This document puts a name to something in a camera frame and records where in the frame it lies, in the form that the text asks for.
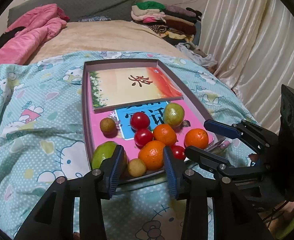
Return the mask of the person's right hand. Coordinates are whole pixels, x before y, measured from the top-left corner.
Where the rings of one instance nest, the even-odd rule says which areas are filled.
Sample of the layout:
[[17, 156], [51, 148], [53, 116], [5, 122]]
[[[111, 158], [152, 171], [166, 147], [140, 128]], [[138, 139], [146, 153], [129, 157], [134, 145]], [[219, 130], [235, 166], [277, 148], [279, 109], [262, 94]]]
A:
[[259, 161], [259, 155], [258, 154], [252, 153], [252, 154], [249, 154], [248, 157], [254, 163], [257, 163]]

